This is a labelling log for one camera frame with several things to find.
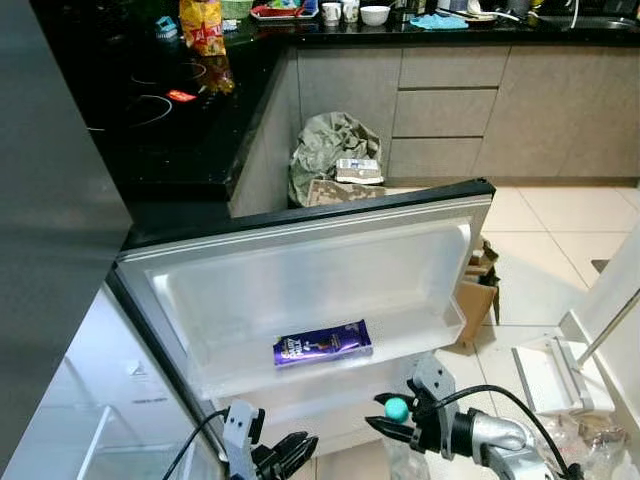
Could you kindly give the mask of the water bottle teal cap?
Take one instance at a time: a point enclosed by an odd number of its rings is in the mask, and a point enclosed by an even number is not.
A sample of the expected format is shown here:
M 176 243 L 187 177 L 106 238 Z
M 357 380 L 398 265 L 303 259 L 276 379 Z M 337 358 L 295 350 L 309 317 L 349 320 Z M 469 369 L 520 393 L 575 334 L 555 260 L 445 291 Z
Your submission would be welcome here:
M 420 412 L 434 403 L 434 398 L 426 394 L 413 398 L 407 396 L 392 396 L 384 403 L 384 415 L 401 426 L 412 426 L 420 430 L 422 439 L 428 449 L 425 452 L 415 451 L 412 443 L 398 442 L 394 439 L 383 439 L 387 452 L 390 480 L 431 480 L 428 453 L 436 453 L 440 445 L 440 422 L 435 412 L 419 420 Z

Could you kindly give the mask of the grey fridge main door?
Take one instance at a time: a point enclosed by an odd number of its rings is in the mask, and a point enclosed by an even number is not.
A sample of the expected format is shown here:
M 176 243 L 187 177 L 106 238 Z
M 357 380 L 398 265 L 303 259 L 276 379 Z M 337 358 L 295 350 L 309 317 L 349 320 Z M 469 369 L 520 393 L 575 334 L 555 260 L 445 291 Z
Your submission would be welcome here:
M 155 349 L 221 461 L 233 401 L 265 410 L 262 439 L 319 454 L 378 439 L 376 394 L 406 390 L 421 355 L 457 342 L 454 301 L 495 187 L 452 186 L 136 232 L 108 287 Z M 273 366 L 284 335 L 365 320 L 370 355 Z

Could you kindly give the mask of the grey fridge freezer door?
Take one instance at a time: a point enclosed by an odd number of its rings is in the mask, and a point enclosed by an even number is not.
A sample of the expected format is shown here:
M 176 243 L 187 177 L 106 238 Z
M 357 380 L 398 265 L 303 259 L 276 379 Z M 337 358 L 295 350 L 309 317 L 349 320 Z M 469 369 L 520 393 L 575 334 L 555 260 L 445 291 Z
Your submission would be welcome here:
M 131 218 L 29 0 L 0 0 L 0 471 Z

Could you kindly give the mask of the purple chocolate bar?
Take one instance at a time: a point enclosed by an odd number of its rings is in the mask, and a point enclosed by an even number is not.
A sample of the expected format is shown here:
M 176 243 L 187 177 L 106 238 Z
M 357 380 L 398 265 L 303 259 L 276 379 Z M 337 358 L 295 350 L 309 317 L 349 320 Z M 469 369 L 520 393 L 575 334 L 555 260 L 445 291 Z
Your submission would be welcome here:
M 283 335 L 271 348 L 275 369 L 319 364 L 353 356 L 370 355 L 374 349 L 365 320 L 330 326 L 311 332 Z

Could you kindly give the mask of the clear plastic bag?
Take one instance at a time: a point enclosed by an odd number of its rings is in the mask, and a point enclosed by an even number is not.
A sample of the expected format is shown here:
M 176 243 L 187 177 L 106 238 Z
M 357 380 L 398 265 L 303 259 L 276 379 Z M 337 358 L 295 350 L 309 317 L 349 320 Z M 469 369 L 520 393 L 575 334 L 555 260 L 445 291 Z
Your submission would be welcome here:
M 611 417 L 539 416 L 566 465 L 579 465 L 584 480 L 640 480 L 630 454 L 631 436 Z

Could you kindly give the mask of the moulded cardboard tray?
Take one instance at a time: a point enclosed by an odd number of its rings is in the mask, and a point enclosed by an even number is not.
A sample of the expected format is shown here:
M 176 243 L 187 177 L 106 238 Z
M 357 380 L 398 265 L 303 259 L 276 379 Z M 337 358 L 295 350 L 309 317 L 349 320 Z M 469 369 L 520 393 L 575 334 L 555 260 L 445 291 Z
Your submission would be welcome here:
M 380 198 L 387 195 L 387 188 L 381 186 L 364 186 L 364 184 L 342 183 L 337 180 L 314 179 L 308 183 L 300 205 L 315 207 L 344 204 L 365 198 Z

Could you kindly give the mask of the white labelled box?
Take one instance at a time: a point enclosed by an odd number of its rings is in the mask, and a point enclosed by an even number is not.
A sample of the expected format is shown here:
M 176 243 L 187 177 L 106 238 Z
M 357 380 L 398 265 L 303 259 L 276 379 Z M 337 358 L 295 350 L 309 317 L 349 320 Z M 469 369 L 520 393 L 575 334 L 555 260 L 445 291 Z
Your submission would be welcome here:
M 372 157 L 340 157 L 335 161 L 334 180 L 358 186 L 381 186 L 385 177 L 379 161 Z

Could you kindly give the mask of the grey kitchen cabinets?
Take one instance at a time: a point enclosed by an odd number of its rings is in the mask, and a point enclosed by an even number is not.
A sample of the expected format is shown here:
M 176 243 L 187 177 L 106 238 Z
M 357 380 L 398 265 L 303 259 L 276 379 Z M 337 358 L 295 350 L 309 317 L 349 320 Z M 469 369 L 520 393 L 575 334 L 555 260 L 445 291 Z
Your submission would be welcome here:
M 635 47 L 347 47 L 284 51 L 230 192 L 232 216 L 283 210 L 310 116 L 381 140 L 389 186 L 627 186 L 640 170 Z

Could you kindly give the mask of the blue cloth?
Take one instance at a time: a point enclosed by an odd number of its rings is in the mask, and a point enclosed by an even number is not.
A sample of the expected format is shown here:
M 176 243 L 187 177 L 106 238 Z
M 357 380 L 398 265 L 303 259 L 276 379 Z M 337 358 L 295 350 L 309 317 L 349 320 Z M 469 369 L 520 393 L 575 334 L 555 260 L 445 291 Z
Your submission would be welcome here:
M 420 29 L 467 29 L 468 23 L 463 17 L 449 13 L 415 15 L 410 19 L 413 27 Z

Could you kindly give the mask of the small white bowl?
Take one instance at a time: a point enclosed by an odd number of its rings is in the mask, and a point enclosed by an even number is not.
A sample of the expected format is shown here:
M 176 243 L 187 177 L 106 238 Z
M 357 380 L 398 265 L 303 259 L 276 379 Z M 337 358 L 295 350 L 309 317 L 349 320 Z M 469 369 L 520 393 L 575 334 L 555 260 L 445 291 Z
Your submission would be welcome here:
M 361 6 L 358 9 L 358 15 L 360 15 L 360 20 L 364 26 L 384 26 L 390 18 L 390 8 L 389 6 L 381 5 Z

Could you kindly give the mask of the black kitchen counter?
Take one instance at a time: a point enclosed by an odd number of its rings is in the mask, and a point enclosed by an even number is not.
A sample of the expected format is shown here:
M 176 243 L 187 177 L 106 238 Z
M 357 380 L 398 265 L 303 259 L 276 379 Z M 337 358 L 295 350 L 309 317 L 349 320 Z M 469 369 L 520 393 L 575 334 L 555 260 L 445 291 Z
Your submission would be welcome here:
M 92 141 L 137 228 L 197 227 L 232 218 L 247 140 L 266 109 L 273 64 L 287 49 L 594 46 L 639 49 L 639 33 L 503 26 L 321 28 L 246 24 L 227 54 L 200 58 L 155 36 L 175 0 L 32 0 Z

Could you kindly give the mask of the red tray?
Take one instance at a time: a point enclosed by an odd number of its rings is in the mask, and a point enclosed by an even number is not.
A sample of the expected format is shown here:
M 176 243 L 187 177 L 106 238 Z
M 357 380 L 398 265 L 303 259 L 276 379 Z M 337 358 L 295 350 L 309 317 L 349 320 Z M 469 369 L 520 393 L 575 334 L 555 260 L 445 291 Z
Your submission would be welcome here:
M 319 13 L 319 5 L 308 0 L 301 6 L 271 6 L 259 4 L 252 6 L 250 15 L 260 22 L 285 22 L 285 20 L 311 20 Z

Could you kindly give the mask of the yellow snack bag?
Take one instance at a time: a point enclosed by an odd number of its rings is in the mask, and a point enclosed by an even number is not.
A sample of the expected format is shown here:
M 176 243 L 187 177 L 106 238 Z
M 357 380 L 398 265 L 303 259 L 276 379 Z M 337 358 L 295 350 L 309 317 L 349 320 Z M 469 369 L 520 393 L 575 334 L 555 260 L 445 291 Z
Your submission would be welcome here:
M 227 54 L 221 0 L 179 0 L 180 29 L 186 46 L 202 58 Z

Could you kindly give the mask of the steel sink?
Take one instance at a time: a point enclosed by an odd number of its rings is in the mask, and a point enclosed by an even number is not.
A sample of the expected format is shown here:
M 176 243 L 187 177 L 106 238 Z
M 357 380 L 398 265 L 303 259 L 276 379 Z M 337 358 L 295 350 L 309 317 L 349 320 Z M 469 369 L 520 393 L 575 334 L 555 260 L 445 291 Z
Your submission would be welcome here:
M 639 33 L 640 24 L 635 19 L 617 17 L 617 15 L 531 15 L 529 18 L 531 26 L 540 29 L 553 29 L 553 31 L 570 31 L 570 29 L 581 29 L 581 31 L 623 31 Z

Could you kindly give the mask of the teal charger plug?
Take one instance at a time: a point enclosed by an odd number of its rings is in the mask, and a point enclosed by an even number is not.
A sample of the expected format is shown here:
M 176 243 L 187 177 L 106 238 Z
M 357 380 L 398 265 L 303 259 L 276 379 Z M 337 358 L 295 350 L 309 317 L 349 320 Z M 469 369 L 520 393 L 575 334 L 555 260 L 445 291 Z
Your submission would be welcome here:
M 161 41 L 172 42 L 180 38 L 179 24 L 170 15 L 161 15 L 154 22 L 155 36 Z

